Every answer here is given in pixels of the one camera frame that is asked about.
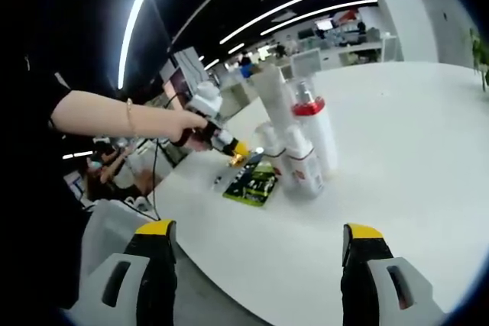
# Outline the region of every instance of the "ceiling light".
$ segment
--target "ceiling light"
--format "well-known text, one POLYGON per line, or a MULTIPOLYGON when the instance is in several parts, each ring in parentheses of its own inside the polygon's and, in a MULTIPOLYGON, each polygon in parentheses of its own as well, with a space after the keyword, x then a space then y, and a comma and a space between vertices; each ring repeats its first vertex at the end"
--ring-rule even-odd
POLYGON ((212 63, 210 63, 208 66, 204 68, 204 70, 211 69, 215 64, 219 62, 219 59, 214 60, 212 63))
POLYGON ((128 58, 129 44, 131 42, 132 31, 136 25, 139 11, 144 0, 134 0, 131 13, 129 14, 128 24, 125 26, 124 39, 122 40, 121 59, 119 60, 118 88, 124 86, 125 63, 128 58))
POLYGON ((268 28, 266 31, 263 31, 260 33, 261 36, 264 36, 265 34, 269 34, 270 32, 273 32, 275 30, 278 30, 279 28, 285 27, 288 24, 291 24, 296 21, 300 21, 301 19, 311 17, 313 15, 318 15, 320 13, 324 13, 325 11, 332 11, 338 8, 344 8, 344 7, 352 7, 354 5, 362 5, 362 4, 370 4, 370 3, 377 3, 378 0, 360 0, 358 2, 351 2, 351 3, 345 3, 345 4, 340 4, 340 5, 333 5, 332 7, 327 7, 323 9, 319 9, 318 11, 311 11, 310 13, 307 13, 305 15, 300 15, 299 17, 295 17, 290 19, 289 21, 285 21, 283 23, 278 24, 277 26, 274 26, 272 28, 268 28))
POLYGON ((255 19, 249 21, 247 24, 244 24, 243 26, 241 26, 240 28, 238 28, 236 31, 230 33, 228 36, 224 37, 222 40, 219 41, 219 44, 224 44, 226 42, 228 42, 229 40, 231 40, 234 36, 236 36, 237 34, 239 34, 240 32, 242 32, 243 30, 245 30, 246 28, 250 27, 251 25, 261 21, 262 19, 268 17, 269 15, 272 15, 273 13, 275 12, 278 12, 278 11, 281 11, 282 9, 285 9, 287 7, 290 7, 291 5, 293 4, 296 4, 298 2, 301 2, 302 0, 292 0, 290 2, 287 2, 285 4, 282 4, 281 6, 279 7, 276 7, 274 9, 272 9, 271 11, 268 11, 267 13, 264 13, 262 14, 261 16, 259 17, 256 17, 255 19))
POLYGON ((75 154, 73 154, 73 156, 74 157, 83 157, 83 156, 89 156, 90 154, 93 154, 93 152, 91 150, 89 150, 88 152, 75 153, 75 154))
POLYGON ((230 49, 230 51, 228 51, 228 54, 231 55, 235 51, 238 51, 239 49, 241 49, 244 45, 245 45, 245 43, 242 43, 242 44, 239 44, 237 47, 233 47, 232 49, 230 49))

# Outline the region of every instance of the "table surface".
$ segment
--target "table surface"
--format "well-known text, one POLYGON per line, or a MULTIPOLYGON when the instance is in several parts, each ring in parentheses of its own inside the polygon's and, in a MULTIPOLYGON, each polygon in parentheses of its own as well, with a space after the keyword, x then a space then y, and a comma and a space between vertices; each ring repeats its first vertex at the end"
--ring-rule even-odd
MULTIPOLYGON (((444 311, 460 302, 487 256, 489 93, 470 69, 376 63, 321 72, 339 171, 315 201, 278 187, 263 208, 212 188, 226 158, 192 153, 158 187, 160 214, 197 266, 274 325, 341 325, 342 226, 381 231, 432 284, 444 311)), ((253 140, 255 100, 228 123, 253 140)))

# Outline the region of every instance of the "white round table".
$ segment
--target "white round table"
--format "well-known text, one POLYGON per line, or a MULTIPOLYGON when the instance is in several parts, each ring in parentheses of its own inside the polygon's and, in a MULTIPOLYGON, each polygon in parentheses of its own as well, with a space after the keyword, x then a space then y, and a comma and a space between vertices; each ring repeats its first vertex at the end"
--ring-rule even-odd
MULTIPOLYGON (((235 301, 273 325, 342 324, 342 226, 370 225, 451 311, 489 248, 489 93, 470 69, 384 63, 321 72, 340 170, 315 201, 278 188, 263 208, 212 188, 227 160, 193 153, 158 187, 177 240, 235 301)), ((255 100, 228 123, 250 140, 255 100)))

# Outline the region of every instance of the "white bottle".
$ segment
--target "white bottle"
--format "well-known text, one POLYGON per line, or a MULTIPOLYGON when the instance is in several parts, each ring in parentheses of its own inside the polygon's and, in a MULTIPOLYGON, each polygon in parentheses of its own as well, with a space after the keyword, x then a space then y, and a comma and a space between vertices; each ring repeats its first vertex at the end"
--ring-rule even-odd
POLYGON ((286 152, 294 175, 303 191, 309 196, 316 197, 324 188, 324 181, 313 144, 306 139, 298 125, 288 127, 286 137, 286 152))
POLYGON ((310 79, 295 83, 295 89, 296 104, 292 108, 293 114, 313 143, 324 177, 329 178, 338 169, 338 151, 325 100, 314 96, 310 79))
POLYGON ((290 160, 285 154, 285 145, 278 138, 277 133, 270 122, 258 126, 256 131, 261 137, 264 148, 264 159, 270 162, 274 168, 278 182, 285 190, 293 190, 297 187, 297 181, 293 175, 290 160))

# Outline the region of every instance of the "floor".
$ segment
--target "floor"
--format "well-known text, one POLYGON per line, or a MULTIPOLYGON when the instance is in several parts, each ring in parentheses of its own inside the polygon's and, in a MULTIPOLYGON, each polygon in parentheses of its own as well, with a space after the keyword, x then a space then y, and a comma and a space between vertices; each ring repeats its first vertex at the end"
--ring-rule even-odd
POLYGON ((175 326, 269 326, 214 284, 181 250, 176 253, 178 287, 175 326))

